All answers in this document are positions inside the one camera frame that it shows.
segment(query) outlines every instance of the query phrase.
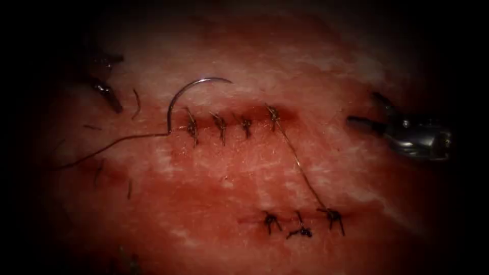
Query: cut suture end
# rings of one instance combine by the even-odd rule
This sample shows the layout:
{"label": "cut suture end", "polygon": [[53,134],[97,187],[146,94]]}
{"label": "cut suture end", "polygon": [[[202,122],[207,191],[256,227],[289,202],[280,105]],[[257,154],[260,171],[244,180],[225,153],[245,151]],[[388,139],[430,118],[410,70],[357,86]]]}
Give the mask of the cut suture end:
{"label": "cut suture end", "polygon": [[138,108],[134,112],[134,115],[132,115],[132,117],[131,117],[131,119],[134,120],[134,118],[136,118],[136,116],[138,116],[139,112],[141,111],[141,101],[139,99],[139,94],[136,91],[136,89],[132,89],[132,91],[134,92],[134,96],[136,97],[136,104],[138,105]]}
{"label": "cut suture end", "polygon": [[289,239],[293,235],[301,234],[302,236],[307,236],[309,238],[312,237],[312,232],[310,228],[305,228],[304,227],[304,222],[302,221],[301,213],[299,211],[296,211],[297,216],[299,217],[299,224],[301,228],[295,231],[289,232],[289,235],[286,237],[286,239]]}

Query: interrupted suture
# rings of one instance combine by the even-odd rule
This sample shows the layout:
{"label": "interrupted suture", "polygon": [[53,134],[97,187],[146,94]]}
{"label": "interrupted suture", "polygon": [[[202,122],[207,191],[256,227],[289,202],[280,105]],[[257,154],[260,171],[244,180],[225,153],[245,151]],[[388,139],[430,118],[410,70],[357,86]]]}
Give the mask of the interrupted suture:
{"label": "interrupted suture", "polygon": [[301,213],[299,213],[299,211],[296,211],[296,213],[297,213],[297,216],[299,218],[300,228],[297,229],[297,230],[295,230],[295,231],[289,232],[289,235],[287,236],[286,239],[289,239],[290,237],[292,237],[294,235],[297,235],[297,234],[300,234],[301,236],[307,236],[307,237],[311,238],[312,237],[311,229],[304,227],[304,222],[302,221]]}
{"label": "interrupted suture", "polygon": [[272,223],[275,223],[280,231],[282,231],[282,227],[280,226],[279,221],[277,220],[277,216],[268,213],[268,211],[264,211],[266,214],[265,217],[265,225],[268,227],[268,234],[271,235],[271,225]]}

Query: surgical suture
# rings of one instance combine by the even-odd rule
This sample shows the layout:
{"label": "surgical suture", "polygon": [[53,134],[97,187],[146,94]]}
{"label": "surgical suture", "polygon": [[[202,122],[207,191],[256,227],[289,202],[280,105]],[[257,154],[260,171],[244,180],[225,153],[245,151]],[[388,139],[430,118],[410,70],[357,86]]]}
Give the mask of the surgical suture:
{"label": "surgical suture", "polygon": [[212,119],[214,119],[214,124],[218,127],[221,133],[219,138],[223,141],[223,146],[225,146],[224,137],[226,135],[226,121],[224,121],[224,118],[220,117],[217,114],[214,114],[213,112],[209,113],[212,115]]}
{"label": "surgical suture", "polygon": [[120,143],[120,142],[123,142],[123,141],[126,141],[126,140],[135,140],[135,139],[145,139],[145,138],[156,138],[156,137],[163,137],[163,136],[169,136],[171,133],[172,133],[172,111],[173,111],[173,108],[175,107],[175,104],[178,100],[178,98],[186,91],[188,90],[189,88],[199,84],[199,83],[204,83],[204,82],[208,82],[208,81],[221,81],[221,82],[225,82],[225,83],[229,83],[229,84],[232,84],[233,82],[227,80],[227,79],[224,79],[224,78],[220,78],[220,77],[207,77],[207,78],[203,78],[203,79],[199,79],[199,80],[196,80],[196,81],[192,81],[190,82],[189,84],[185,85],[183,88],[181,88],[176,94],[175,96],[173,97],[172,101],[170,102],[170,105],[168,106],[168,111],[167,111],[167,132],[165,133],[149,133],[149,134],[138,134],[138,135],[129,135],[129,136],[124,136],[124,137],[121,137],[119,139],[116,139],[114,141],[112,141],[111,143],[109,143],[108,145],[102,147],[101,149],[91,153],[91,154],[88,154],[86,155],[85,157],[82,157],[72,163],[68,163],[68,164],[65,164],[65,165],[61,165],[61,166],[57,166],[57,167],[53,167],[53,168],[50,168],[50,170],[61,170],[61,169],[66,169],[66,168],[70,168],[70,167],[73,167],[75,165],[78,165],[80,164],[81,162],[93,157],[93,156],[96,156],[98,154],[100,154],[101,152],[109,149],[110,147]]}
{"label": "surgical suture", "polygon": [[279,111],[277,111],[277,109],[275,109],[272,106],[269,106],[266,103],[265,103],[265,106],[268,109],[268,111],[270,112],[270,119],[271,119],[271,122],[272,122],[271,131],[272,132],[275,132],[275,125],[278,124],[279,123],[279,120],[280,120]]}
{"label": "surgical suture", "polygon": [[105,162],[105,159],[102,159],[102,161],[100,162],[100,165],[98,166],[97,170],[95,171],[95,176],[93,177],[93,188],[97,188],[97,179],[98,179],[98,176],[100,175],[100,172],[102,172],[104,162]]}
{"label": "surgical suture", "polygon": [[341,227],[341,235],[343,236],[345,235],[345,229],[343,228],[343,221],[341,219],[340,212],[333,210],[331,208],[326,208],[326,209],[317,208],[317,211],[326,213],[326,218],[330,221],[330,230],[331,228],[333,228],[333,222],[339,222]]}
{"label": "surgical suture", "polygon": [[136,97],[136,104],[138,104],[138,108],[134,112],[134,115],[132,115],[131,117],[131,119],[134,120],[134,118],[136,118],[136,116],[139,115],[139,112],[141,111],[141,101],[139,100],[139,94],[136,89],[132,89],[132,91],[134,92],[134,96]]}
{"label": "surgical suture", "polygon": [[195,146],[199,143],[197,139],[197,121],[194,119],[194,116],[192,116],[190,109],[188,109],[187,107],[185,109],[187,110],[188,113],[187,132],[194,139],[194,148],[195,148]]}
{"label": "surgical suture", "polygon": [[250,132],[251,120],[246,119],[243,116],[241,116],[241,120],[240,120],[240,119],[238,119],[238,117],[236,117],[236,115],[234,113],[233,113],[233,117],[243,127],[246,138],[247,139],[250,138],[250,136],[251,136],[251,132]]}
{"label": "surgical suture", "polygon": [[88,124],[84,124],[83,127],[87,128],[87,129],[91,129],[91,130],[102,131],[102,128],[97,127],[97,126],[88,125]]}
{"label": "surgical suture", "polygon": [[299,217],[299,224],[300,224],[301,228],[299,228],[298,230],[295,230],[295,231],[290,232],[286,239],[288,239],[288,238],[290,238],[290,237],[292,237],[293,235],[296,235],[296,234],[301,234],[303,236],[308,236],[309,238],[312,237],[311,229],[304,227],[304,222],[302,221],[301,214],[299,213],[299,211],[296,211],[296,213],[297,213],[297,216]]}
{"label": "surgical suture", "polygon": [[280,223],[277,220],[277,216],[270,214],[267,211],[264,211],[264,212],[266,214],[264,223],[268,227],[268,234],[271,235],[271,224],[272,223],[275,223],[277,225],[277,227],[279,228],[279,230],[282,231],[282,227],[280,226]]}
{"label": "surgical suture", "polygon": [[322,202],[321,198],[317,194],[316,190],[314,190],[314,188],[312,188],[312,185],[309,182],[309,179],[307,178],[306,173],[302,169],[301,163],[299,162],[299,158],[297,157],[297,153],[295,151],[294,146],[292,145],[292,143],[290,142],[289,138],[285,134],[285,131],[282,129],[282,126],[280,125],[280,116],[279,116],[278,110],[276,108],[268,105],[267,103],[265,103],[265,106],[266,106],[267,110],[270,112],[270,118],[271,118],[274,126],[277,125],[279,131],[284,136],[287,145],[292,150],[292,153],[293,153],[293,156],[294,156],[294,159],[295,159],[295,163],[297,163],[297,167],[299,168],[299,171],[300,171],[302,177],[304,178],[304,181],[306,182],[307,187],[309,188],[309,190],[311,191],[311,193],[314,195],[314,197],[316,198],[317,202],[321,205],[321,207],[322,208],[326,208],[326,206]]}

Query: dark suture thread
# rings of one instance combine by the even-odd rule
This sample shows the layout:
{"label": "dark suture thread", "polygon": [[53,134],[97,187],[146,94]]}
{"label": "dark suture thread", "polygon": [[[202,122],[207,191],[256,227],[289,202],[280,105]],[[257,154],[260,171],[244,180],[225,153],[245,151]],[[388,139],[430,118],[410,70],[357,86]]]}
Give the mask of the dark suture thread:
{"label": "dark suture thread", "polygon": [[97,170],[95,171],[95,176],[93,177],[93,188],[97,188],[97,179],[98,179],[98,176],[100,175],[100,172],[102,172],[104,162],[105,162],[105,159],[103,159],[100,162],[100,165],[98,166]]}
{"label": "dark suture thread", "polygon": [[167,132],[166,133],[150,133],[150,134],[141,134],[141,135],[129,135],[129,136],[125,136],[125,137],[121,137],[113,142],[111,142],[110,144],[102,147],[101,149],[83,157],[83,158],[80,158],[79,160],[75,161],[75,162],[72,162],[72,163],[68,163],[68,164],[65,164],[65,165],[62,165],[62,166],[58,166],[58,167],[54,167],[54,168],[51,168],[49,170],[52,170],[52,171],[56,171],[56,170],[62,170],[62,169],[66,169],[66,168],[70,168],[70,167],[73,167],[75,165],[78,165],[80,164],[81,162],[97,155],[97,154],[100,154],[101,152],[107,150],[108,148],[122,142],[122,141],[125,141],[125,140],[135,140],[135,139],[144,139],[144,138],[153,138],[153,137],[161,137],[161,136],[169,136],[171,133],[172,133],[172,110],[173,110],[173,107],[175,106],[175,103],[177,102],[178,98],[186,91],[188,90],[189,88],[199,84],[199,83],[203,83],[203,82],[207,82],[207,81],[222,81],[222,82],[226,82],[226,83],[229,83],[229,84],[232,84],[233,82],[227,80],[227,79],[224,79],[224,78],[220,78],[220,77],[208,77],[208,78],[203,78],[203,79],[199,79],[199,80],[196,80],[196,81],[193,81],[187,85],[185,85],[182,89],[180,89],[180,91],[178,91],[175,96],[173,97],[172,101],[170,102],[170,105],[168,106],[168,112],[167,112]]}
{"label": "dark suture thread", "polygon": [[88,128],[88,129],[91,129],[91,130],[102,131],[102,128],[97,127],[97,126],[88,125],[88,124],[83,125],[83,127],[84,128]]}
{"label": "dark suture thread", "polygon": [[[267,109],[269,110],[269,112],[272,113],[272,111],[276,112],[277,110],[276,109],[271,109],[271,108],[268,108],[268,104],[265,104],[267,106]],[[289,148],[292,150],[292,153],[294,155],[294,159],[295,159],[295,162],[297,163],[297,166],[299,167],[299,171],[302,175],[302,177],[304,178],[306,184],[307,184],[307,187],[309,188],[309,190],[311,191],[311,193],[315,196],[316,200],[318,201],[318,203],[321,205],[321,207],[323,208],[326,208],[326,206],[324,205],[324,203],[321,201],[321,199],[319,198],[319,195],[317,194],[316,190],[314,190],[314,188],[312,188],[312,185],[311,183],[309,182],[309,179],[307,178],[306,176],[306,173],[304,172],[304,170],[302,169],[302,166],[301,166],[301,163],[299,162],[299,159],[297,157],[297,153],[295,151],[295,148],[294,146],[292,146],[292,143],[290,142],[289,138],[287,137],[287,135],[285,134],[284,130],[282,129],[282,126],[280,125],[280,122],[279,122],[279,119],[278,119],[278,114],[272,114],[272,115],[276,115],[275,119],[272,118],[272,122],[273,124],[277,125],[277,127],[279,128],[280,132],[282,133],[282,135],[284,136],[285,138],[285,141],[287,142],[287,145],[289,146]]]}
{"label": "dark suture thread", "polygon": [[141,111],[141,101],[139,100],[139,95],[138,95],[138,92],[136,91],[136,89],[132,89],[132,91],[134,92],[134,95],[136,96],[136,103],[138,104],[138,109],[136,110],[136,112],[134,112],[134,115],[132,115],[132,118],[131,120],[134,120],[134,118],[139,115],[139,112]]}

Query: suture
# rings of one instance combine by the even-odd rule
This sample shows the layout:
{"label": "suture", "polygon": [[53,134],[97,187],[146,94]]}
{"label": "suture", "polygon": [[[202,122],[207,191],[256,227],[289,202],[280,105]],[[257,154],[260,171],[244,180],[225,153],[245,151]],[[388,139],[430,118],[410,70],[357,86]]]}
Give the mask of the suture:
{"label": "suture", "polygon": [[324,205],[324,203],[319,198],[319,195],[317,194],[316,190],[314,190],[314,188],[312,188],[312,185],[309,182],[309,179],[307,178],[306,173],[302,169],[301,163],[299,162],[299,158],[297,157],[297,153],[295,151],[294,146],[292,145],[292,143],[290,142],[289,138],[285,134],[285,131],[282,129],[282,126],[280,125],[280,122],[279,122],[279,120],[280,120],[279,112],[277,111],[277,109],[275,109],[274,107],[269,106],[266,103],[265,103],[265,106],[266,106],[267,110],[270,112],[270,117],[272,119],[272,122],[273,122],[274,126],[275,126],[275,124],[277,125],[278,129],[280,130],[280,132],[284,136],[285,141],[287,142],[287,145],[292,150],[292,153],[293,153],[294,159],[295,159],[295,163],[297,163],[297,166],[299,168],[299,171],[301,172],[301,175],[304,178],[304,180],[305,180],[305,182],[307,184],[307,187],[309,188],[309,190],[311,191],[311,193],[315,196],[316,200],[321,205],[321,207],[326,209],[326,206]]}
{"label": "suture", "polygon": [[290,237],[292,237],[293,235],[296,235],[296,234],[301,234],[303,236],[308,236],[309,238],[311,238],[312,237],[311,229],[304,227],[304,222],[302,221],[301,213],[299,213],[299,211],[296,211],[296,213],[297,213],[297,216],[299,217],[299,224],[300,224],[301,228],[299,228],[298,230],[290,232],[289,235],[285,239],[289,239]]}
{"label": "suture", "polygon": [[141,111],[141,101],[139,100],[139,94],[136,89],[132,89],[132,91],[134,92],[134,96],[136,97],[136,104],[138,105],[138,108],[134,112],[134,115],[132,115],[131,117],[131,120],[134,120],[134,118],[136,118],[136,116],[139,115],[139,112]]}
{"label": "suture", "polygon": [[88,124],[84,124],[83,125],[83,128],[87,128],[87,129],[90,129],[90,130],[102,131],[102,128],[97,127],[97,126],[88,125]]}
{"label": "suture", "polygon": [[188,117],[189,117],[187,132],[194,139],[194,148],[195,148],[195,146],[197,146],[197,144],[199,143],[199,140],[197,139],[197,121],[194,119],[194,116],[192,116],[190,109],[188,107],[186,107],[185,109],[187,110]]}
{"label": "suture", "polygon": [[268,227],[268,234],[271,235],[271,224],[272,223],[277,224],[277,227],[279,228],[279,230],[282,231],[282,227],[280,226],[280,223],[277,220],[277,216],[270,214],[267,211],[264,211],[264,212],[266,214],[264,223]]}
{"label": "suture", "polygon": [[234,113],[233,113],[233,117],[243,127],[246,138],[247,139],[250,138],[250,136],[251,136],[251,132],[250,132],[251,120],[246,119],[243,116],[241,116],[242,120],[239,120],[238,117],[236,117],[236,115]]}
{"label": "suture", "polygon": [[225,146],[225,141],[224,137],[226,135],[226,121],[224,121],[224,118],[218,116],[217,114],[214,114],[213,112],[209,112],[212,115],[212,118],[214,119],[214,124],[218,127],[219,131],[221,132],[219,138],[223,141],[223,146]]}
{"label": "suture", "polygon": [[173,97],[172,101],[170,102],[170,105],[168,106],[168,112],[167,112],[167,132],[166,133],[150,133],[150,134],[141,134],[141,135],[129,135],[129,136],[125,136],[125,137],[121,137],[119,139],[116,139],[115,141],[111,142],[110,144],[102,147],[101,149],[85,156],[85,157],[82,157],[72,163],[68,163],[68,164],[65,164],[65,165],[61,165],[61,166],[57,166],[57,167],[54,167],[54,168],[50,168],[49,170],[52,170],[52,171],[57,171],[57,170],[62,170],[62,169],[66,169],[66,168],[70,168],[70,167],[73,167],[75,165],[78,165],[80,164],[81,162],[97,155],[97,154],[100,154],[101,152],[107,150],[108,148],[122,142],[122,141],[126,141],[126,140],[134,140],[134,139],[144,139],[144,138],[155,138],[155,137],[162,137],[162,136],[169,136],[172,132],[172,110],[175,106],[175,103],[177,102],[178,98],[186,91],[188,90],[190,87],[193,87],[199,83],[203,83],[203,82],[207,82],[207,81],[222,81],[222,82],[226,82],[226,83],[229,83],[229,84],[232,84],[233,82],[227,80],[227,79],[224,79],[224,78],[220,78],[220,77],[208,77],[208,78],[203,78],[203,79],[199,79],[199,80],[196,80],[196,81],[192,81],[191,83],[185,85],[182,89],[180,89],[176,94],[175,96]]}
{"label": "suture", "polygon": [[333,228],[333,222],[339,222],[341,227],[341,234],[343,236],[345,235],[345,229],[343,227],[343,221],[340,212],[331,208],[326,208],[326,209],[317,208],[316,210],[326,213],[327,219],[330,221],[330,230],[331,228]]}

